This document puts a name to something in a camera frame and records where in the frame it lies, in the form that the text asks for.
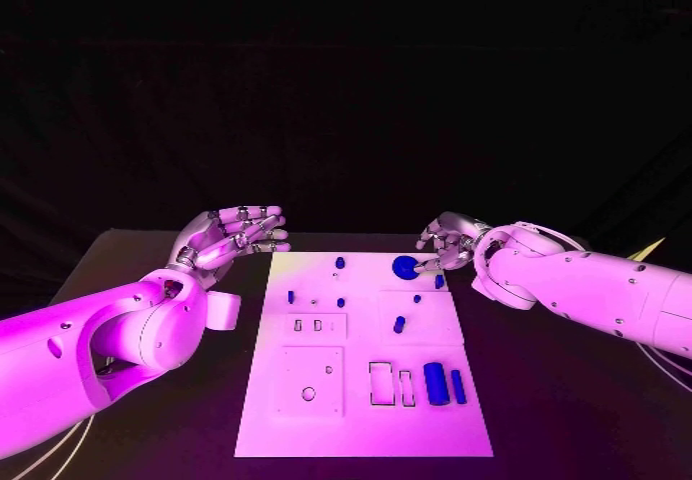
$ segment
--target robotic arm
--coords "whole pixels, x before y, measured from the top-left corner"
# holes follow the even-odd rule
[[[0,459],[183,365],[205,327],[232,330],[241,299],[208,291],[238,256],[288,251],[278,207],[205,212],[166,268],[128,285],[0,321]],[[115,359],[95,371],[91,350]]]
[[[422,232],[438,257],[414,270],[454,270],[473,261],[471,286],[490,300],[556,315],[692,358],[692,275],[588,252],[561,233],[518,222],[492,228],[444,212]]]

